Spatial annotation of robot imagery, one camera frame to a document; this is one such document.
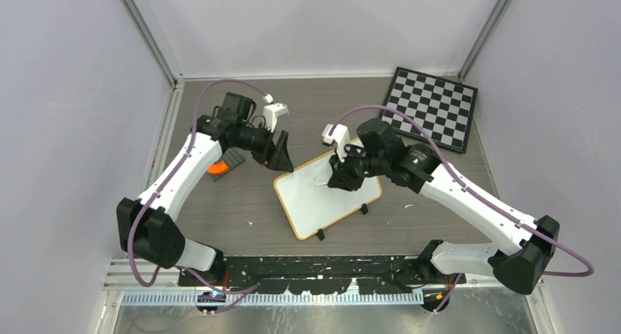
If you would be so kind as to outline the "white whiteboard orange frame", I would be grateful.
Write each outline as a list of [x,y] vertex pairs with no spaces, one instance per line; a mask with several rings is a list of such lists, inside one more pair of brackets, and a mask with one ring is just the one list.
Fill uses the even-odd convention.
[[331,175],[328,151],[285,173],[273,182],[276,196],[298,240],[322,233],[338,221],[362,210],[383,193],[378,177],[366,179],[356,191],[345,191],[316,183],[327,182]]

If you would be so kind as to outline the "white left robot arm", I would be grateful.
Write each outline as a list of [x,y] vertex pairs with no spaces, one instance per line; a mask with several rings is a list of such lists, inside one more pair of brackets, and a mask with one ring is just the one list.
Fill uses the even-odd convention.
[[256,102],[229,92],[211,114],[197,118],[181,150],[165,171],[138,198],[122,199],[116,208],[120,246],[123,251],[159,267],[193,268],[208,286],[223,280],[221,250],[189,240],[176,219],[194,187],[208,168],[230,149],[249,152],[272,171],[291,172],[288,133],[274,137],[278,118],[289,112],[268,94],[260,122],[252,123]]

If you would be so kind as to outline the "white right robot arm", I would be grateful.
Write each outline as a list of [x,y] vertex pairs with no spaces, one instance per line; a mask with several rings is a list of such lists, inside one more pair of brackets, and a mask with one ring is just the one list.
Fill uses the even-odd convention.
[[359,125],[357,137],[359,145],[351,142],[345,125],[324,128],[323,144],[335,147],[327,187],[352,192],[367,179],[385,177],[440,203],[489,239],[483,244],[431,240],[415,261],[424,281],[436,283],[444,276],[468,273],[492,276],[518,294],[533,292],[556,249],[544,240],[558,238],[555,219],[520,214],[516,221],[509,220],[511,207],[443,163],[429,145],[406,145],[380,119]]

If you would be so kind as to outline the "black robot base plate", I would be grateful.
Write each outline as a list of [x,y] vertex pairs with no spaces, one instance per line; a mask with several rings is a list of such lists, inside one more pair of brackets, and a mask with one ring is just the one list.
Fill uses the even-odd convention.
[[201,276],[242,290],[258,284],[259,294],[406,294],[422,286],[446,290],[455,275],[442,275],[416,256],[229,256],[224,270]]

